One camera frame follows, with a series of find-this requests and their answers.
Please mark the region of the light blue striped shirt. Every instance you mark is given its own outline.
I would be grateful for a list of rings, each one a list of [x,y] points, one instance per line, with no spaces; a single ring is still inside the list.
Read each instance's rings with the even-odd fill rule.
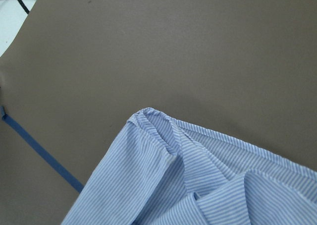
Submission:
[[[317,173],[153,108],[134,113],[65,225],[314,225]]]

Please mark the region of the brown paper table mat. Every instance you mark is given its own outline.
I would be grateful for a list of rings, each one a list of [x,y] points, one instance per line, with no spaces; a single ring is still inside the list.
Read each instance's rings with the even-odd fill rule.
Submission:
[[[63,225],[145,108],[317,172],[317,0],[37,0],[0,103],[3,225]]]

